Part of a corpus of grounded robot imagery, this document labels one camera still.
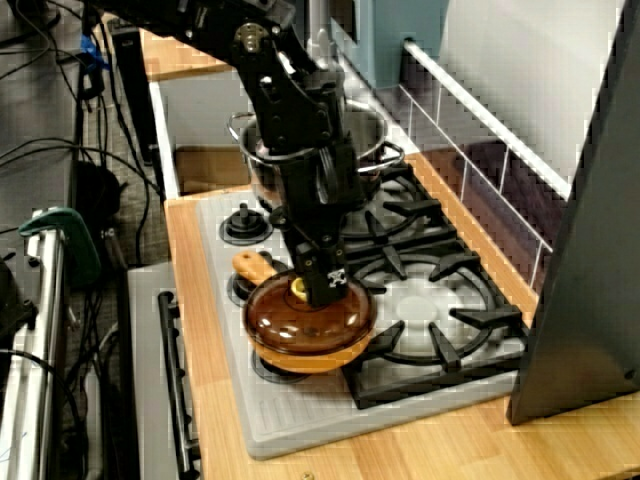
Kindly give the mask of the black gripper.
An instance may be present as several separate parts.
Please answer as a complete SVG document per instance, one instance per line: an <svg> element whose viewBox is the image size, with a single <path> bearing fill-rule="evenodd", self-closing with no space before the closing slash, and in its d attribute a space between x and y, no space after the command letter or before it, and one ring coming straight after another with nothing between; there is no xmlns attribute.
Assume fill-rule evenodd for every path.
<svg viewBox="0 0 640 480"><path fill-rule="evenodd" d="M288 223L314 246L328 248L321 251L320 268L310 243L295 248L295 269L307 302L325 305L343 299L348 290L346 256L342 245L333 245L340 239L345 215L365 201L352 137L291 157L274 168Z"/></svg>

